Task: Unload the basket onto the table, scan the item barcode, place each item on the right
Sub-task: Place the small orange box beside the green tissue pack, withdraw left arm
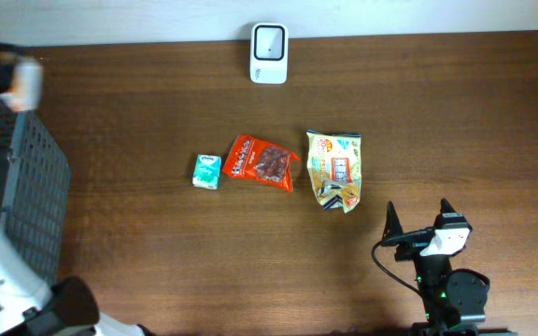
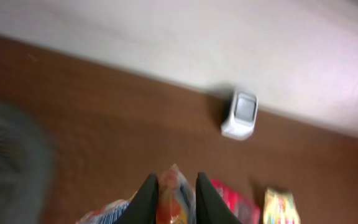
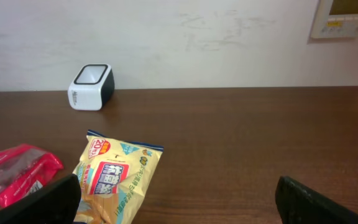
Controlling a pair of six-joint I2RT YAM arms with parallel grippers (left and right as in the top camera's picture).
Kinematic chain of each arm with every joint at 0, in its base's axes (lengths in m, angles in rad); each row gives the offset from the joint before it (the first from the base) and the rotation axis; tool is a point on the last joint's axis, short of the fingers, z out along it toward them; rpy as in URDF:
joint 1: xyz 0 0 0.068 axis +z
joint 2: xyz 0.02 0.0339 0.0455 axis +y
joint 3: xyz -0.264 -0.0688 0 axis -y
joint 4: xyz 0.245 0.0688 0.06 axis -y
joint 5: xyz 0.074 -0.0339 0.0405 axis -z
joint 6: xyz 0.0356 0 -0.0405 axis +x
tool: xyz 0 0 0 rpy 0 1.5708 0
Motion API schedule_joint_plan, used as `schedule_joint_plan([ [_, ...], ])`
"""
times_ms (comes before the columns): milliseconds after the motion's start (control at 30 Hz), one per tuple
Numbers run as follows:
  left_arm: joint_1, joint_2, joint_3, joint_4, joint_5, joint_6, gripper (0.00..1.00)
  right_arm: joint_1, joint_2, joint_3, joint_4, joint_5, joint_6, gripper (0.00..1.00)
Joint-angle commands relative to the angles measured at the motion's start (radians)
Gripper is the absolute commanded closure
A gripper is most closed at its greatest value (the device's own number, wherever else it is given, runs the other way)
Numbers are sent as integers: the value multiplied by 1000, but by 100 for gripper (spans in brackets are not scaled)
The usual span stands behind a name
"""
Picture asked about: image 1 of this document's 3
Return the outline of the beige wet wipes pack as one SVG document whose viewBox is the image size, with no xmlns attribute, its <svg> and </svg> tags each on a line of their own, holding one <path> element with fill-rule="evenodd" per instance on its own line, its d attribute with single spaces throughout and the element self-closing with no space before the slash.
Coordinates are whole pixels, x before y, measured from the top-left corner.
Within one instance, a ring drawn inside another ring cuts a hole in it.
<svg viewBox="0 0 538 336">
<path fill-rule="evenodd" d="M 346 214 L 361 200 L 361 135 L 308 130 L 307 171 L 317 202 L 324 210 Z"/>
</svg>

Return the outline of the red snack bag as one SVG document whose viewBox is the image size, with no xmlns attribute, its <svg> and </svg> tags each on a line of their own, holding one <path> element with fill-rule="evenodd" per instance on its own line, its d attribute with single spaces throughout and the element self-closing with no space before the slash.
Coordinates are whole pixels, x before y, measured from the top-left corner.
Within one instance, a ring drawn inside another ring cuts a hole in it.
<svg viewBox="0 0 538 336">
<path fill-rule="evenodd" d="M 222 172 L 229 177 L 256 180 L 292 193 L 290 164 L 298 161 L 292 150 L 253 137 L 235 137 Z"/>
</svg>

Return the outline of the green tissue pack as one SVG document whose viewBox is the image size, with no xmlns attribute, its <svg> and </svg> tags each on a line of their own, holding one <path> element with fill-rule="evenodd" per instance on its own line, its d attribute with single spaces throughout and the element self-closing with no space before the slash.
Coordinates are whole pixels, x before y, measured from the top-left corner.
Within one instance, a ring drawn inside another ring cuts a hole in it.
<svg viewBox="0 0 538 336">
<path fill-rule="evenodd" d="M 217 189 L 221 169 L 221 157 L 199 154 L 196 159 L 192 184 L 197 188 Z"/>
</svg>

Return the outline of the orange small tissue pack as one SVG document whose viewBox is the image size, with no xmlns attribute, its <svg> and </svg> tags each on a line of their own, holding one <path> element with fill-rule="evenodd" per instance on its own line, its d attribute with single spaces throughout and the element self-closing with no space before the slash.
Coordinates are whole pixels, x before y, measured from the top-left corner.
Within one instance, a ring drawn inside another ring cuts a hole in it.
<svg viewBox="0 0 538 336">
<path fill-rule="evenodd" d="M 10 88 L 0 100 L 13 112 L 34 111 L 38 107 L 43 83 L 43 67 L 33 57 L 20 57 L 13 69 Z"/>
</svg>

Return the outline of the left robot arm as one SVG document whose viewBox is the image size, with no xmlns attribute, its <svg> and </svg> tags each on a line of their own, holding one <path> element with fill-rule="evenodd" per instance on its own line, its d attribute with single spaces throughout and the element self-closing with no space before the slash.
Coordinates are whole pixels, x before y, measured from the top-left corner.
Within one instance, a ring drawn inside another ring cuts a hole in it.
<svg viewBox="0 0 538 336">
<path fill-rule="evenodd" d="M 58 278 L 71 169 L 35 112 L 42 77 L 0 43 L 0 335 L 147 336 L 102 313 L 82 279 Z"/>
</svg>

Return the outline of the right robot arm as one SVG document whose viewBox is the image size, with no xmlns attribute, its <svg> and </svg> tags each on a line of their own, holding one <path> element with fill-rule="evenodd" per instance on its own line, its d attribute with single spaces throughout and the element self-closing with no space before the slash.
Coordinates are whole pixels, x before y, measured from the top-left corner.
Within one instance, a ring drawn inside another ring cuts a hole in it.
<svg viewBox="0 0 538 336">
<path fill-rule="evenodd" d="M 447 199 L 430 227 L 405 231 L 392 202 L 382 238 L 371 250 L 375 265 L 387 276 L 415 292 L 422 300 L 426 320 L 413 324 L 407 333 L 420 336 L 511 335 L 509 329 L 481 329 L 486 320 L 490 280 L 470 269 L 452 268 L 450 260 L 467 245 L 473 227 L 465 215 Z M 389 271 L 376 257 L 379 247 L 394 247 L 397 262 L 411 261 L 415 284 L 411 285 Z"/>
</svg>

